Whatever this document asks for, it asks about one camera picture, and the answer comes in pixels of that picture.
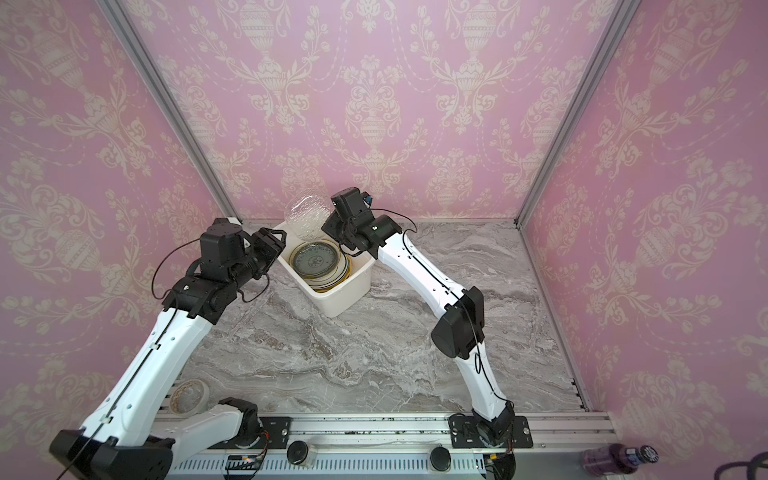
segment purple bottle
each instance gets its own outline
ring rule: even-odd
[[[643,445],[636,449],[621,443],[614,443],[581,453],[581,464],[584,466],[584,470],[593,477],[612,473],[629,475],[635,473],[639,465],[658,461],[659,454],[649,445]]]

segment stack of plates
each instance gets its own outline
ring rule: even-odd
[[[331,290],[349,276],[349,258],[328,240],[302,243],[288,263],[318,293]]]

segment marble tabletop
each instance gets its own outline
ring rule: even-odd
[[[253,231],[256,224],[246,224]],[[533,271],[511,223],[420,223],[415,245],[485,296],[491,367],[517,412],[579,410]],[[371,290],[328,318],[275,263],[270,288],[233,302],[182,372],[260,412],[467,411],[453,360],[429,338],[436,318],[396,273],[373,267]],[[250,298],[264,279],[245,287]]]

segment bottle cap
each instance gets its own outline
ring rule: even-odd
[[[451,468],[451,452],[445,447],[435,447],[429,454],[429,462],[438,472]]]
[[[309,451],[310,448],[307,446],[306,442],[297,440],[288,446],[286,457],[288,457],[288,462],[293,463],[294,465],[298,465],[306,460],[306,456]]]
[[[656,463],[659,461],[659,454],[656,449],[650,445],[643,445],[637,449],[637,455],[645,463]]]

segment aluminum frame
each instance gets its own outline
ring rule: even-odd
[[[640,2],[641,0],[618,0],[614,7],[614,11],[611,13],[611,19],[603,31],[601,40],[594,50],[594,54],[588,63],[587,69],[584,71],[584,77],[581,79],[581,83],[578,85],[576,93],[574,94],[571,103],[568,105],[565,116],[554,134],[552,144],[550,145],[549,150],[547,150],[541,168],[531,184],[531,189],[528,191],[528,194],[523,201],[523,206],[520,209],[520,214],[516,219],[516,224],[520,230],[520,236],[523,241],[523,248],[528,255],[528,261],[533,266],[534,276],[536,277],[539,290],[544,297],[544,305],[549,314],[549,318],[551,319],[551,324],[554,327],[556,340],[564,352],[566,367],[568,368],[569,373],[573,376],[576,390],[581,397],[584,408],[588,411],[594,409],[594,404],[591,401],[587,390],[584,388],[584,380],[581,377],[581,373],[573,364],[574,357],[571,351],[571,346],[568,344],[568,340],[563,334],[559,319],[554,314],[551,296],[549,295],[544,282],[541,280],[544,277],[541,274],[541,269],[538,267],[531,254],[531,246],[526,240],[525,229],[528,226],[528,222],[531,220],[531,216],[541,195],[544,193],[549,177],[551,177],[554,172],[558,158],[562,155],[563,150],[568,145],[568,140],[570,139],[571,134],[576,130],[578,121],[586,110],[589,101],[592,98],[592,94],[597,89],[603,73],[605,73],[608,63],[613,58],[616,48],[624,37],[624,33],[629,27],[630,21],[637,11]]]
[[[338,460],[337,465],[302,470],[285,462],[284,449],[270,450],[265,458],[266,470],[262,478],[299,477],[336,478],[342,475],[386,475],[387,478],[480,478],[484,453],[499,449],[454,449],[448,418],[451,412],[427,413],[278,413],[290,416],[289,442],[303,440],[318,449],[318,460]],[[603,412],[520,412],[528,418],[532,449],[519,449],[518,457],[525,462],[549,462],[563,454],[577,458],[578,452],[618,441],[613,424]],[[160,414],[153,430],[167,428],[177,421],[172,415]],[[452,455],[454,467],[448,473],[437,473],[425,468],[429,452],[437,445],[446,447]],[[168,478],[220,478],[222,465],[228,455],[258,455],[254,449],[203,450],[182,462]],[[384,459],[385,468],[360,468],[360,461]]]
[[[210,194],[214,197],[225,217],[237,217],[237,208],[227,194],[214,168],[203,152],[200,142],[194,136],[192,129],[184,119],[179,105],[174,100],[168,86],[163,81],[160,70],[149,54],[147,47],[137,33],[130,15],[125,11],[120,0],[96,0],[101,12],[118,37],[123,49],[131,59],[136,71],[144,80],[147,89],[163,112],[168,124],[174,129],[181,146],[189,155],[197,172],[203,179]]]

